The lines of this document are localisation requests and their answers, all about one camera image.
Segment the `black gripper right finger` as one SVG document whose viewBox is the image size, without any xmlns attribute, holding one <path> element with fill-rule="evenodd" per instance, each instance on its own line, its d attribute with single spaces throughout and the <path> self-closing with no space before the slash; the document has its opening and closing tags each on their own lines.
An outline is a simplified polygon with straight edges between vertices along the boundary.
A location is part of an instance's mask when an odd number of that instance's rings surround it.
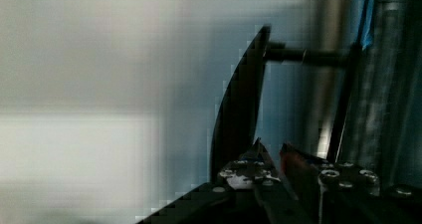
<svg viewBox="0 0 422 224">
<path fill-rule="evenodd" d="M 406 184 L 384 188 L 375 172 L 331 163 L 285 143 L 281 171 L 318 224 L 422 224 L 421 190 Z"/>
</svg>

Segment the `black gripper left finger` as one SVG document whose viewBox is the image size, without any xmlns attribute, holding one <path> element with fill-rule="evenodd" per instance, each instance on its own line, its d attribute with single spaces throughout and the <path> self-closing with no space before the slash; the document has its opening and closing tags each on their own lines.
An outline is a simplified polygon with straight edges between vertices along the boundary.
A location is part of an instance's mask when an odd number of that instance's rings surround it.
<svg viewBox="0 0 422 224">
<path fill-rule="evenodd" d="M 259 140 L 204 183 L 136 224 L 313 224 Z"/>
</svg>

